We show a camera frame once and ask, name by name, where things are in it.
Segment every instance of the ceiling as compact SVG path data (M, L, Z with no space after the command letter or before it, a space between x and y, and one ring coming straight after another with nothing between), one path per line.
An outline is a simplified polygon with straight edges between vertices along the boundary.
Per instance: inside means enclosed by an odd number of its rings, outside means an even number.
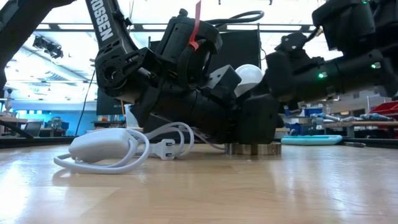
M194 16L195 3L197 0L119 0L119 5L125 16L130 15L134 23L161 23L166 24L172 16L178 14L180 8ZM6 0L0 0L0 6ZM311 13L323 0L274 0L269 6L265 0L227 1L203 0L201 19L227 18L235 14L251 10L263 10L265 16L258 21L261 24L312 24ZM61 29L68 29L69 32L49 32L46 30L46 23L59 23ZM74 29L86 26L92 27L90 17L83 0L77 0L68 6L53 9L38 26L40 31L34 32L26 41L24 46L15 54L12 61L6 68L7 86L14 90L13 98L17 100L48 100L54 101L83 101L88 83L94 72L91 58L95 58L98 46L93 32L74 32ZM253 29L236 26L237 29ZM294 26L264 26L267 30L286 30L286 28L299 29ZM151 40L160 40L162 32L131 32L133 41L139 47L148 44L148 37ZM273 52L274 47L279 44L280 38L286 34L282 33L261 33L262 48L267 54ZM32 46L35 36L42 36L45 39L62 46L63 58L52 60L43 51L38 51ZM339 52L329 52L323 36L317 37L305 47L309 56L322 56L331 59L340 56ZM96 98L96 82L90 88L88 100Z

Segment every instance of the chair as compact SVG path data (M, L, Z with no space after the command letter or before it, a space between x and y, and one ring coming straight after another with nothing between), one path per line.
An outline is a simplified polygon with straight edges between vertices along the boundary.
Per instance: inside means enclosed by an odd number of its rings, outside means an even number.
M40 133L40 128L42 127L43 121L33 121L28 122L25 125L24 131L33 135L33 137L38 137Z

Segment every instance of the blue wall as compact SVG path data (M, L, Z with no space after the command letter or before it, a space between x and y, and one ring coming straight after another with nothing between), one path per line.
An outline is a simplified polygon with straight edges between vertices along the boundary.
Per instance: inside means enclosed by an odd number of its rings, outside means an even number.
M79 122L81 111L51 111L51 114L20 114L20 118L26 119L39 119L43 122L49 121L53 117L61 117L63 122L69 123L69 129L66 133L67 136L74 136ZM85 134L87 130L93 130L94 124L92 121L98 120L95 111L85 111L80 122L78 135Z

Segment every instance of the red tag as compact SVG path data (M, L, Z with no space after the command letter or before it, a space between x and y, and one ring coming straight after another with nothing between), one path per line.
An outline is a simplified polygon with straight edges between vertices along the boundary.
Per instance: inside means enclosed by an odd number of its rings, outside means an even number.
M201 0L198 1L197 6L195 8L195 26L193 27L193 31L191 37L189 38L189 44L197 50L199 48L198 43L195 42L195 37L199 31L199 24L200 24L200 8L201 8Z

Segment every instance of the blue tray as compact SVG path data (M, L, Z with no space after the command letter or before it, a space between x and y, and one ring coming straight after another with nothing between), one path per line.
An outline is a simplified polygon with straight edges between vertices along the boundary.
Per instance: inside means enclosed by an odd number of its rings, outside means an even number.
M331 146L339 143L343 137L339 135L322 136L285 136L280 142L295 146Z

